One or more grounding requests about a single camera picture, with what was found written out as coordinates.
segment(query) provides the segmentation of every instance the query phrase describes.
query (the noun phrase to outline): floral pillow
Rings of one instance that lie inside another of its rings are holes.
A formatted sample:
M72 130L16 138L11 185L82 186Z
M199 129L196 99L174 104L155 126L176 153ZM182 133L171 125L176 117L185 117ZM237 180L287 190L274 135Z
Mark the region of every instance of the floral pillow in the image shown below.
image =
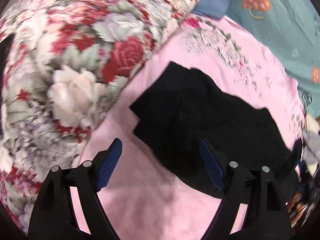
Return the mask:
M25 232L41 182L70 168L123 87L199 0L20 0L3 73L0 199Z

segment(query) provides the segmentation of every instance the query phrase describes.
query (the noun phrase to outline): metal screw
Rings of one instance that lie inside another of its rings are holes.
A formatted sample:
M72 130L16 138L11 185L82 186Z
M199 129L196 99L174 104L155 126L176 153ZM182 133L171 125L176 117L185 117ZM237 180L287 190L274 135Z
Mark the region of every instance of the metal screw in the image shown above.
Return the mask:
M59 170L59 166L53 166L52 168L51 168L51 171L52 172L56 172L56 171L58 171Z
M263 170L264 172L266 172L266 173L268 173L268 172L270 171L269 167L267 167L267 166L263 166L263 167L262 167L262 170Z
M232 167L232 168L238 167L238 163L236 163L236 162L230 162L229 165L230 165L230 167Z
M92 165L92 161L85 161L83 164L82 164L84 167L88 168Z

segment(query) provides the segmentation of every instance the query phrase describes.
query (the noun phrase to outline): pink bedsheet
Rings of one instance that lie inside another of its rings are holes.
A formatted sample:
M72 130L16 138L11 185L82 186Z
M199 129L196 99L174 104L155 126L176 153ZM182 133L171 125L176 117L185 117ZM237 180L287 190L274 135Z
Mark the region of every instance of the pink bedsheet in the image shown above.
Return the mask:
M77 160L82 163L93 159L115 137L122 140L119 163L108 186L98 193L121 240L201 239L221 201L185 185L132 133L138 119L129 105L158 78L169 61L199 68L224 92L254 107L267 107L288 148L301 136L304 117L297 81L287 77L269 49L227 17L220 21L196 17L191 14L123 90ZM89 232L75 188L72 197L80 229ZM241 204L232 232L241 229L246 208Z

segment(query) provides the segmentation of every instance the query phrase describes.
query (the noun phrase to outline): black garment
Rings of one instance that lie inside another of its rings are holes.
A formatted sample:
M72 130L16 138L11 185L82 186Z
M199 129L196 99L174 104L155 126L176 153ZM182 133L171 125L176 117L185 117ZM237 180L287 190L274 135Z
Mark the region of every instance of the black garment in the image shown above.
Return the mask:
M295 151L288 150L266 108L255 109L223 93L198 69L188 70L171 62L130 109L140 118L135 135L153 149L167 169L194 189L223 197L213 186L198 153L203 138L246 168L268 166L278 181L285 183L286 200L297 189L294 167L301 154L301 141Z

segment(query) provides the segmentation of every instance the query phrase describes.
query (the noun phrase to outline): teal blanket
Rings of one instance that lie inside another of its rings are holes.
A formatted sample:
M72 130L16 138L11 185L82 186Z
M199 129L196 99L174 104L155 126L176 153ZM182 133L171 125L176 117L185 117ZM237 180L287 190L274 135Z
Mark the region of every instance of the teal blanket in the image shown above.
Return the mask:
M310 0L231 0L226 14L270 48L298 80L306 112L320 116L320 17Z

